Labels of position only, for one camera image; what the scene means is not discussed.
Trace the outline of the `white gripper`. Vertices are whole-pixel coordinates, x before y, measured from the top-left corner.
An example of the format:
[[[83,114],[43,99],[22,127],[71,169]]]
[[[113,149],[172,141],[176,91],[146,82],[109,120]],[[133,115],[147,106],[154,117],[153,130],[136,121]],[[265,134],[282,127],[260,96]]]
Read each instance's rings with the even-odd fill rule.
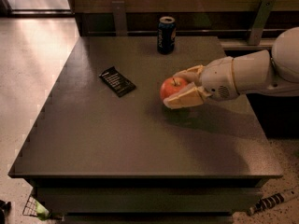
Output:
[[[224,57],[208,65],[196,65],[179,71],[174,77],[185,79],[187,86],[163,99],[170,109],[202,105],[208,97],[216,101],[233,100],[239,96],[233,76],[233,57]]]

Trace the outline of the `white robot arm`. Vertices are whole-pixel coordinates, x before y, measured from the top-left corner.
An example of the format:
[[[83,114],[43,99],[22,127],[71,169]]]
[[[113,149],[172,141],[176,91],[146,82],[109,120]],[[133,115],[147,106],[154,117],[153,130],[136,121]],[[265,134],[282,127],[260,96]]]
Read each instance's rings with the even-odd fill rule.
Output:
[[[163,99],[164,105],[180,109],[208,100],[228,101],[242,94],[293,97],[299,95],[299,28],[283,32],[270,50],[227,56],[206,66],[175,73],[187,85]]]

